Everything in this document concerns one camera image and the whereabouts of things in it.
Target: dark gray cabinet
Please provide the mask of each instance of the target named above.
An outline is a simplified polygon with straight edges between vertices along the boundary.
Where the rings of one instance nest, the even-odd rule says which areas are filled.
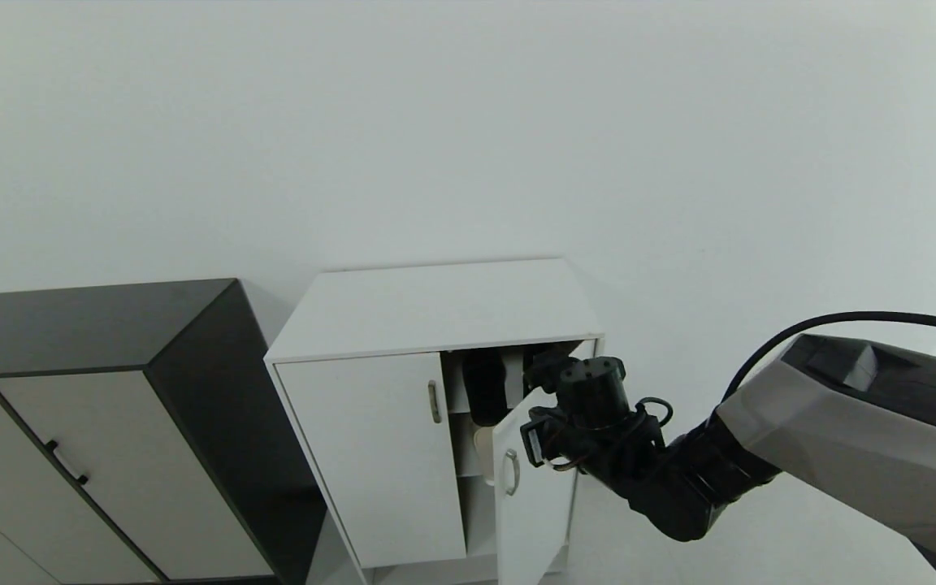
[[[265,351],[235,279],[0,293],[0,583],[305,582]]]

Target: dark cabinet top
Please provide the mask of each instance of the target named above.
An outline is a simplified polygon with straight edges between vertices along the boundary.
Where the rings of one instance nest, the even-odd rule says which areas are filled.
[[[0,377],[142,369],[235,283],[0,293]]]

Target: black cable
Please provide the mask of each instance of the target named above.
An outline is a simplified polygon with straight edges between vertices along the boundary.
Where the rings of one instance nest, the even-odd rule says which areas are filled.
[[[664,416],[664,418],[660,420],[661,427],[665,427],[666,423],[669,423],[670,419],[674,417],[674,407],[671,406],[669,402],[666,402],[664,399],[661,399],[661,397],[654,397],[654,396],[643,397],[643,399],[639,401],[638,407],[642,407],[646,404],[658,404],[666,408],[666,416]]]
[[[739,385],[743,384],[743,378],[746,378],[750,370],[753,370],[753,367],[757,366],[761,358],[768,355],[769,352],[778,347],[781,342],[788,340],[788,338],[792,336],[796,336],[798,333],[813,329],[814,327],[830,325],[830,323],[848,323],[854,321],[911,323],[911,325],[936,327],[936,315],[910,314],[910,312],[900,311],[848,311],[842,312],[841,314],[824,314],[822,316],[816,316],[816,318],[806,319],[806,321],[783,329],[776,336],[766,341],[764,345],[761,345],[760,348],[750,356],[750,359],[743,363],[739,371],[736,371],[735,377],[731,379],[731,382],[728,384],[728,389],[725,390],[725,396],[721,398],[721,402],[728,400],[728,397],[732,396],[735,390],[739,389]]]

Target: metal door handle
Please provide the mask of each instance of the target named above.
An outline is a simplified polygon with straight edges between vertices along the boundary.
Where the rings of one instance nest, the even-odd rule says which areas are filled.
[[[509,448],[508,451],[505,451],[505,459],[510,459],[512,462],[512,473],[515,474],[515,482],[512,483],[512,487],[505,488],[505,493],[509,496],[515,496],[515,492],[519,489],[519,455],[517,455],[515,449]]]
[[[63,470],[66,471],[68,475],[70,475],[72,478],[74,478],[76,482],[78,482],[78,485],[85,485],[86,483],[88,483],[89,482],[88,475],[78,474],[78,471],[75,471],[77,467],[72,466],[72,464],[68,463],[66,459],[63,459],[63,457],[60,457],[59,452],[56,451],[56,448],[58,448],[59,445],[60,443],[57,442],[56,440],[49,440],[49,442],[45,444],[45,449],[48,449],[49,453],[51,453],[53,457],[56,459],[56,462],[58,462],[60,466],[63,467]]]
[[[435,380],[428,380],[428,404],[431,405],[431,421],[433,423],[442,423],[443,419],[439,416],[439,399],[436,396]]]

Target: black drawer handle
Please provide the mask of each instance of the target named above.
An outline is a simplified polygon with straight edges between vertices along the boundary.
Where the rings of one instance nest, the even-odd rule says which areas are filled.
[[[56,448],[58,448],[59,445],[59,442],[56,442],[56,440],[49,440],[49,442],[45,444],[45,449],[47,449],[47,451],[53,455],[53,457],[56,459],[56,462],[59,463],[61,467],[63,467],[63,470],[65,470],[76,482],[78,482],[78,485],[85,485],[88,483],[88,475],[78,474],[77,471],[75,471],[77,467],[72,466],[72,464],[68,463],[66,459],[63,459],[63,457],[60,457],[60,454],[56,452]]]

